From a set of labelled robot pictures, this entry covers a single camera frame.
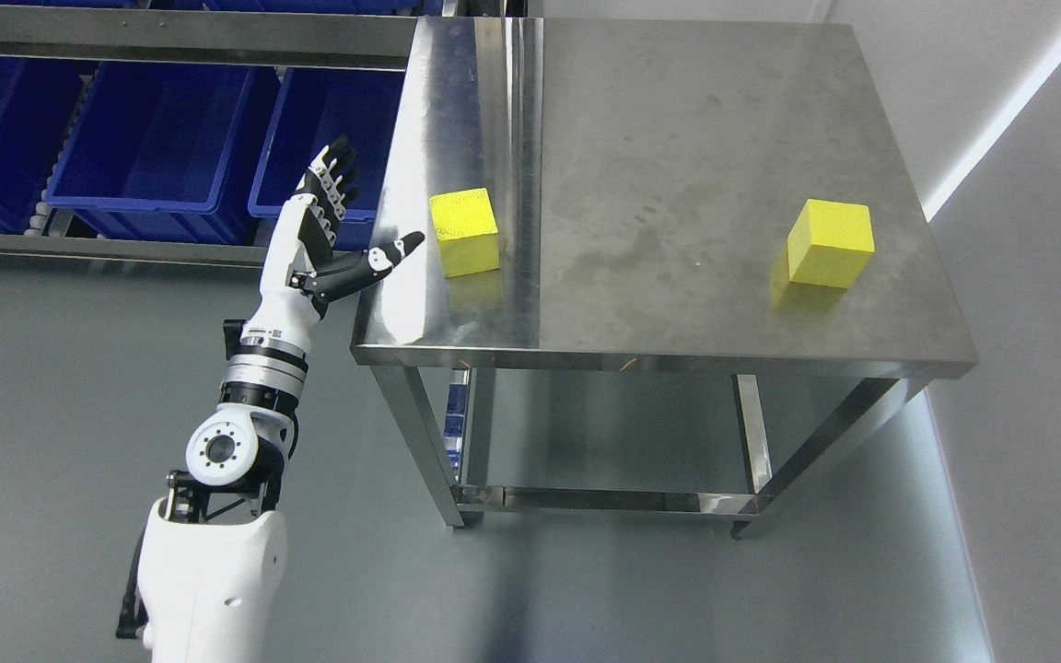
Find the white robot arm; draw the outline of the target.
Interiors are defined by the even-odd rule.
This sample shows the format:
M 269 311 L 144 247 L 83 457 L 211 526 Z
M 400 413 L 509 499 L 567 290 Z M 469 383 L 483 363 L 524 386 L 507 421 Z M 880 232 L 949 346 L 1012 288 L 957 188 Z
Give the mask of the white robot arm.
M 218 407 L 147 512 L 115 636 L 153 662 L 258 662 L 286 570 L 283 474 L 297 440 L 310 322 L 224 322 Z

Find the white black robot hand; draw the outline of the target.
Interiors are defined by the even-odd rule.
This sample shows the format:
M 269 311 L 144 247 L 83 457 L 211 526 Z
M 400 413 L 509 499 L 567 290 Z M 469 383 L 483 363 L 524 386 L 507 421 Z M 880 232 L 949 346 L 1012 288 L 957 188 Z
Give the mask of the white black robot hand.
M 321 147 L 279 211 L 262 265 L 261 303 L 241 337 L 254 343 L 308 345 L 328 307 L 392 275 L 427 242 L 422 231 L 359 252 L 335 242 L 356 198 L 356 149 L 345 135 Z

